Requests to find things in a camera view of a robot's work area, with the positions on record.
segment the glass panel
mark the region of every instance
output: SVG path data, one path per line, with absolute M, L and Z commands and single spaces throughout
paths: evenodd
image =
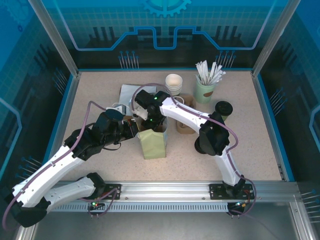
M 278 239 L 299 239 L 287 203 L 257 203 L 250 215 L 257 220 L 231 219 L 225 212 L 109 212 L 99 219 L 83 212 L 51 212 L 39 222 L 34 239 L 276 239 L 258 221 Z
M 44 0 L 77 66 L 252 68 L 287 0 Z
M 44 160 L 70 72 L 28 1 L 1 4 L 0 184 L 13 187 Z
M 319 12 L 319 1 L 300 2 L 261 71 L 285 152 L 301 193 L 311 192 L 312 189 L 320 191 Z M 312 204 L 308 207 L 318 205 L 314 194 L 305 197 L 313 197 L 309 199 Z M 319 208 L 313 209 L 315 212 L 310 216 L 319 215 Z

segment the blue glass wall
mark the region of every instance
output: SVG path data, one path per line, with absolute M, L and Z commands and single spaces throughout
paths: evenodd
M 43 2 L 79 68 L 251 68 L 287 0 Z
M 261 71 L 303 193 L 320 190 L 320 2 L 300 2 Z
M 70 73 L 26 0 L 0 1 L 0 187 L 42 162 Z

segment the cup lid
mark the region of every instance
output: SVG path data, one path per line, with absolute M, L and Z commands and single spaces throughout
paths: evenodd
M 234 108 L 227 101 L 219 101 L 215 105 L 215 111 L 221 114 L 222 116 L 229 116 L 230 114 L 232 114 L 233 110 Z

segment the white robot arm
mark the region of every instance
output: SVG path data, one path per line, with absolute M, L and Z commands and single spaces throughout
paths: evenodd
M 36 224 L 57 206 L 79 198 L 94 200 L 103 193 L 110 192 L 110 186 L 105 184 L 96 172 L 89 173 L 74 183 L 58 188 L 52 187 L 69 171 L 92 155 L 100 153 L 105 146 L 121 144 L 122 141 L 135 137 L 138 127 L 134 121 L 123 120 L 121 107 L 117 106 L 113 109 L 107 108 L 95 123 L 85 126 L 81 139 L 70 152 L 79 133 L 80 129 L 75 130 L 48 162 L 28 179 L 15 185 L 12 191 L 8 188 L 1 190 L 13 217 L 23 227 Z
M 231 198 L 236 195 L 245 181 L 236 174 L 236 171 L 237 173 L 239 171 L 230 153 L 228 155 L 231 161 L 228 159 L 226 149 L 229 145 L 229 133 L 224 128 L 198 117 L 201 115 L 223 123 L 220 115 L 216 112 L 213 114 L 199 112 L 183 104 L 181 104 L 183 109 L 179 108 L 169 95 L 162 91 L 153 96 L 142 90 L 137 94 L 135 102 L 137 108 L 134 113 L 145 120 L 144 126 L 147 129 L 157 127 L 165 117 L 176 119 L 194 129 L 199 134 L 194 145 L 196 150 L 201 154 L 215 156 L 222 173 L 223 183 L 226 185 L 225 191 Z M 110 191 L 109 188 L 106 189 L 103 179 L 95 172 L 89 173 L 74 183 L 52 188 L 69 171 L 92 155 L 100 153 L 104 146 L 119 144 L 138 133 L 137 124 L 130 120 L 123 121 L 123 112 L 117 107 L 107 108 L 95 123 L 89 125 L 85 127 L 77 146 L 59 162 L 55 160 L 71 149 L 78 139 L 80 129 L 75 130 L 58 152 L 28 179 L 15 185 L 12 191 L 9 189 L 1 191 L 1 195 L 9 206 L 11 205 L 13 217 L 22 226 L 30 227 L 36 224 L 48 212 L 67 202 L 79 198 L 94 200 L 106 191 Z
M 224 124 L 218 113 L 204 113 L 182 103 L 179 103 L 181 107 L 178 107 L 172 98 L 163 91 L 159 91 L 153 96 L 141 90 L 136 95 L 133 105 L 135 105 L 135 110 L 132 110 L 133 113 L 145 120 L 143 124 L 147 129 L 155 129 L 163 122 L 165 117 L 173 118 L 192 128 L 199 134 L 199 138 L 194 144 L 196 150 L 201 154 L 214 156 L 222 174 L 223 182 L 231 187 L 235 187 L 239 183 L 244 184 L 243 180 L 238 176 L 238 174 L 241 175 L 241 173 L 231 153 L 229 152 L 228 155 L 238 174 L 236 174 L 226 153 L 226 150 L 229 148 L 228 131 L 217 124 L 199 117 L 205 116 Z

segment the white paper cup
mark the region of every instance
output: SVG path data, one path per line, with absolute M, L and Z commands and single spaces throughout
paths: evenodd
M 181 92 L 182 77 L 178 74 L 169 74 L 165 78 L 165 86 L 170 90 L 173 96 L 177 96 Z

